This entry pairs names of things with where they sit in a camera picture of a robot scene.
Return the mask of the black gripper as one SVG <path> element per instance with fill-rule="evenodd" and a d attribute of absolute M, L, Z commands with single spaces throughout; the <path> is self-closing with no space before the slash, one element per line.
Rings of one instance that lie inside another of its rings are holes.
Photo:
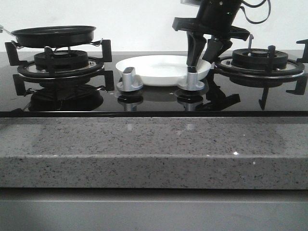
<path fill-rule="evenodd" d="M 249 31 L 232 25 L 241 4 L 240 0 L 203 0 L 195 18 L 174 19 L 173 29 L 187 32 L 187 66 L 197 66 L 206 44 L 204 34 L 216 37 L 207 41 L 207 49 L 202 57 L 209 63 L 215 62 L 232 46 L 230 38 L 248 39 Z"/>

